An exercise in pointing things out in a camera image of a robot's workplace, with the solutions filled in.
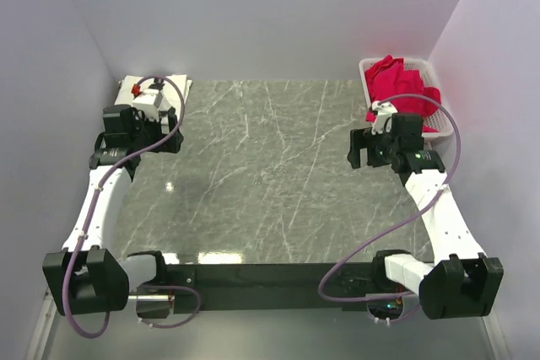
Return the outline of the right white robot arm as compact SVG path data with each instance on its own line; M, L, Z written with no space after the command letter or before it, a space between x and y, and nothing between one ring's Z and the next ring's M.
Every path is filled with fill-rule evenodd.
M504 275L500 260L485 254L472 236L446 181L440 155L424 147L417 115L396 113L381 132L350 132L347 160L353 169L385 165L397 174L422 213L434 261L415 259L405 250L383 250L372 261L370 281L388 292L403 286L418 295L431 320L489 315Z

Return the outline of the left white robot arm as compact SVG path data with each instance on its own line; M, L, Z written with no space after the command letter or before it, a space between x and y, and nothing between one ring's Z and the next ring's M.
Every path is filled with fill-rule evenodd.
M130 105L103 110L104 131L89 159L89 188L62 249L48 253L42 269L60 313L95 314L125 308L128 295L140 286L163 292L169 274L158 251L136 253L118 261L110 251L124 197L141 158L139 151L178 153L183 136L176 109L151 117Z

